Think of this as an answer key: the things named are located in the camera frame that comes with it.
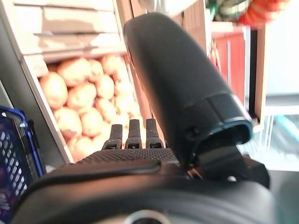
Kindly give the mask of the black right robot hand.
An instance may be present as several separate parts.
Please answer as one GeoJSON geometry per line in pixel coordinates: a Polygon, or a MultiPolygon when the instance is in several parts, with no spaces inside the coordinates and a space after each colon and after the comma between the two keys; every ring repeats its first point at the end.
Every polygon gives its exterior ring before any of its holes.
{"type": "Polygon", "coordinates": [[[281,224],[265,166],[237,146],[251,117],[206,53],[169,17],[128,21],[126,46],[152,120],[145,149],[107,150],[43,176],[21,196],[14,224],[281,224]]]}

